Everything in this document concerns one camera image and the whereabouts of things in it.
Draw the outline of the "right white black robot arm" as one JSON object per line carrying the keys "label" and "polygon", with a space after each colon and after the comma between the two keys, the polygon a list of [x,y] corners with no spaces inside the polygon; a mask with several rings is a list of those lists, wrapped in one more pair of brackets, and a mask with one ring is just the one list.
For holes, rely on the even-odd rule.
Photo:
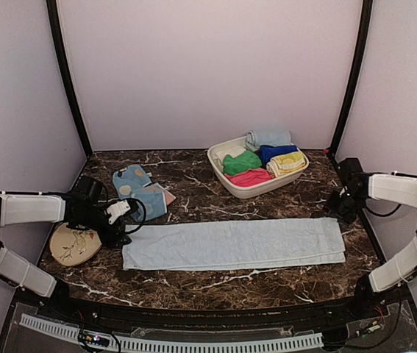
{"label": "right white black robot arm", "polygon": [[[396,171],[365,172],[360,161],[349,157],[338,163],[343,187],[329,195],[324,209],[347,224],[366,210],[380,218],[394,215],[401,207],[417,210],[417,176]],[[400,252],[360,280],[361,292],[349,301],[348,312],[363,319],[377,306],[374,293],[409,282],[417,276],[417,230]]]}

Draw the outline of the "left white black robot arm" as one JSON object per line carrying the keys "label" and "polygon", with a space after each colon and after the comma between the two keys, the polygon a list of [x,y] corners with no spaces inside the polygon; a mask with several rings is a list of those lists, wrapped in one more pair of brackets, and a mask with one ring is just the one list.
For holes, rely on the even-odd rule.
{"label": "left white black robot arm", "polygon": [[141,205],[134,198],[99,204],[105,185],[89,176],[79,178],[66,193],[0,191],[0,278],[49,299],[48,309],[61,321],[76,315],[76,303],[69,299],[69,286],[27,259],[7,249],[1,229],[13,224],[66,223],[71,229],[92,230],[103,246],[120,248],[130,243],[129,233],[119,219]]}

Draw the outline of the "large light blue towel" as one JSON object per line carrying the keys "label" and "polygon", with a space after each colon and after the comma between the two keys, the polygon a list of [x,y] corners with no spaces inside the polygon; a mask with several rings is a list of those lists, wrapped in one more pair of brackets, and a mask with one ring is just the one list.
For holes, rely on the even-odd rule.
{"label": "large light blue towel", "polygon": [[122,249],[123,268],[231,271],[344,263],[334,218],[284,218],[144,226]]}

